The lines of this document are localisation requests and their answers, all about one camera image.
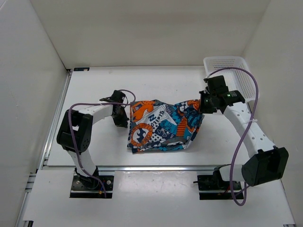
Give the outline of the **colourful patterned shorts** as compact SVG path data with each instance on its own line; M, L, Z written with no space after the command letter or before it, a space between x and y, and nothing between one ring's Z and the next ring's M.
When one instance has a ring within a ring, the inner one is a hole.
M199 132L204 115L199 100L168 104L160 100L130 105L127 147L132 153L186 149Z

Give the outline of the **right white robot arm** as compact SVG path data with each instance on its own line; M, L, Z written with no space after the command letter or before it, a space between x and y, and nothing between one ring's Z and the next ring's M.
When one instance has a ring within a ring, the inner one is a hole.
M284 147L277 147L264 134L255 120L251 120L244 97L238 90L230 91L223 76L204 79L207 86L200 92L200 112L213 114L217 111L232 123L248 152L245 164L217 167L213 185L225 188L230 180L256 186L282 178L289 158Z

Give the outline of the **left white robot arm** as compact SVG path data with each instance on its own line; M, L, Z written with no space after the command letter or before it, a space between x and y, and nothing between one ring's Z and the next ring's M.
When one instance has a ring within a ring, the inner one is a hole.
M114 90L110 97L98 103L73 104L64 114L56 141L71 156L79 181L89 190L106 193L98 167L89 153L93 125L112 117L115 126L126 128L129 118L125 107L130 105L126 92L125 89Z

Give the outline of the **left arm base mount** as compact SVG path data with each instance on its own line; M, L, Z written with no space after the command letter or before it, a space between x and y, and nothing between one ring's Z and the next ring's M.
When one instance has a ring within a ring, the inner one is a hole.
M103 183L104 188L98 180L87 181L74 171L70 198L111 199L113 197L114 175L99 174L99 179Z

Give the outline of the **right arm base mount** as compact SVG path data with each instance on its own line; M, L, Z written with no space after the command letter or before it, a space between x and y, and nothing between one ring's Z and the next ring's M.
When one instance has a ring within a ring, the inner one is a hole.
M200 200L232 200L229 182L219 184L213 175L198 175L193 181L198 186Z

